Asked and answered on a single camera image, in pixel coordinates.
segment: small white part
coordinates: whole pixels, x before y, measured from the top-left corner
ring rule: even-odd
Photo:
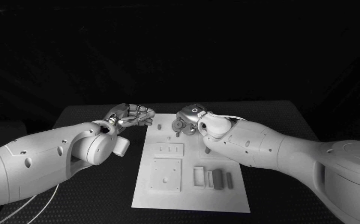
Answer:
[[[150,190],[180,192],[181,160],[154,159],[151,166]]]
[[[207,171],[207,189],[213,189],[212,171]]]
[[[184,144],[183,143],[157,143],[154,145],[155,157],[183,157]]]
[[[193,167],[193,187],[197,189],[204,188],[204,168]]]
[[[112,150],[114,154],[122,157],[125,155],[128,147],[129,147],[129,140],[118,136],[116,144]]]

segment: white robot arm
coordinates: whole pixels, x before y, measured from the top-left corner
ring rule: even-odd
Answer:
[[[0,205],[26,199],[99,165],[129,142],[118,134],[132,125],[150,126],[155,112],[119,104],[104,120],[27,135],[0,147]]]
[[[187,135],[196,129],[210,150],[296,178],[340,220],[360,224],[360,141],[304,140],[239,117],[217,116],[200,104],[184,107],[173,123],[173,130]]]

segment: black background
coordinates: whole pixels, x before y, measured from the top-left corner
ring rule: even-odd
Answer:
[[[27,133],[69,105],[288,99],[321,141],[360,139],[360,0],[0,4],[0,120]]]

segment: table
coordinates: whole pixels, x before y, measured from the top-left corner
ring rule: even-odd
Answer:
[[[174,114],[191,103],[141,105],[157,113]],[[286,135],[318,141],[289,101],[199,103],[219,115],[240,116]],[[112,107],[66,107],[55,128],[102,119]],[[292,177],[278,171],[242,165],[250,214],[131,208],[145,133],[147,127],[131,127],[124,131],[121,135],[131,141],[125,156],[112,154],[101,166],[83,169],[59,185],[53,200],[33,223],[341,223],[312,191]],[[53,191],[55,188],[42,193],[6,223],[27,223],[47,203]],[[0,219],[26,201],[7,204]]]

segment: white board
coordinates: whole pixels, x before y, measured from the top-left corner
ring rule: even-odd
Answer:
[[[248,197],[242,179],[239,163],[227,158],[210,157],[200,158],[200,140],[201,135],[196,132],[187,136],[171,129],[171,123],[176,114],[155,114],[152,126],[148,127],[147,137],[140,162],[137,185],[132,198],[134,208],[183,209],[200,211],[223,211],[236,213],[249,213]],[[161,158],[155,150],[157,143],[183,144],[183,157],[174,157],[173,160],[181,160],[181,185],[178,191],[151,190],[151,168],[154,159]],[[209,189],[207,176],[206,188],[196,188],[193,185],[193,168],[203,167],[204,175],[209,171],[222,169],[223,172],[223,190]],[[232,174],[233,189],[227,187],[226,173]]]

